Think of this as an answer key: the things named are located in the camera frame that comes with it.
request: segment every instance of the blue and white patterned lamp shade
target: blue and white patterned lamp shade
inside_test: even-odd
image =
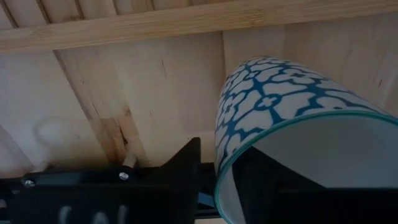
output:
[[[244,223],[231,165],[251,146],[325,187],[398,186],[398,120],[286,60],[258,57],[232,72],[215,144],[215,199],[229,223]]]

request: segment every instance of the screw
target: screw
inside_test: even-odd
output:
[[[127,174],[127,173],[125,173],[125,172],[121,172],[121,173],[119,174],[119,178],[120,178],[121,180],[128,180],[128,179],[129,179],[129,174]]]
[[[25,187],[34,187],[35,182],[33,180],[25,180]]]

